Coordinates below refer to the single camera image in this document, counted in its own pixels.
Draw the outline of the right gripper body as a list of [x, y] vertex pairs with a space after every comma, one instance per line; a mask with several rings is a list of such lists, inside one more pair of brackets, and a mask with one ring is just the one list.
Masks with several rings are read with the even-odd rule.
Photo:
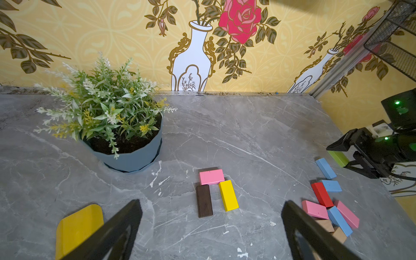
[[416, 131], [403, 131], [373, 138], [366, 128], [353, 129], [338, 141], [330, 144], [327, 151], [347, 152], [355, 147], [354, 160], [347, 163], [346, 169], [370, 179], [393, 176], [403, 180], [415, 180], [392, 172], [397, 163], [416, 161]]

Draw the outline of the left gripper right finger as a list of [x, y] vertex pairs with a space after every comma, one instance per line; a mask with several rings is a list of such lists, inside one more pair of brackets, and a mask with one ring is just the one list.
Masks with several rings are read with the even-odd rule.
[[285, 202], [281, 218], [294, 260], [313, 260], [315, 258], [314, 252], [322, 260], [360, 259], [332, 237], [292, 200]]

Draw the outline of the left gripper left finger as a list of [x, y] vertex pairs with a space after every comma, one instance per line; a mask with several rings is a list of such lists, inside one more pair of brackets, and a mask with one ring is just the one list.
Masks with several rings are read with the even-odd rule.
[[128, 260], [143, 216], [140, 200], [131, 200], [64, 260]]

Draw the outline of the green block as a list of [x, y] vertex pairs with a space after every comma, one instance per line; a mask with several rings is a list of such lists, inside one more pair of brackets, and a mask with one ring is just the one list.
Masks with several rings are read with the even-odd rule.
[[328, 153], [341, 168], [348, 165], [349, 159], [346, 157], [346, 155], [343, 152], [328, 151]]

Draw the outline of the dark brown block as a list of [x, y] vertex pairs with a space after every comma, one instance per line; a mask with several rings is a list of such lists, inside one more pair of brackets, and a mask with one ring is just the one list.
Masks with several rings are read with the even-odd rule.
[[199, 185], [196, 187], [198, 217], [210, 217], [213, 215], [211, 193], [209, 185]]

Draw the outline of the yellow block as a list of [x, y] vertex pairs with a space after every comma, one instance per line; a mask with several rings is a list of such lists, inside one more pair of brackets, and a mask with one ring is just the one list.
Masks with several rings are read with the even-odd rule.
[[231, 180], [220, 182], [219, 189], [226, 212], [239, 208], [238, 200]]

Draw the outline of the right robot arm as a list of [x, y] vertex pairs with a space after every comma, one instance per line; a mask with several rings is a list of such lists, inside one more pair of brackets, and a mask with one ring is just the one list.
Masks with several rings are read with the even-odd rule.
[[415, 181], [392, 172], [397, 163], [416, 161], [416, 90], [388, 97], [381, 102], [390, 118], [393, 134], [373, 138], [367, 128], [348, 131], [338, 141], [327, 147], [327, 151], [347, 152], [355, 147], [354, 160], [346, 169], [370, 179], [394, 176]]

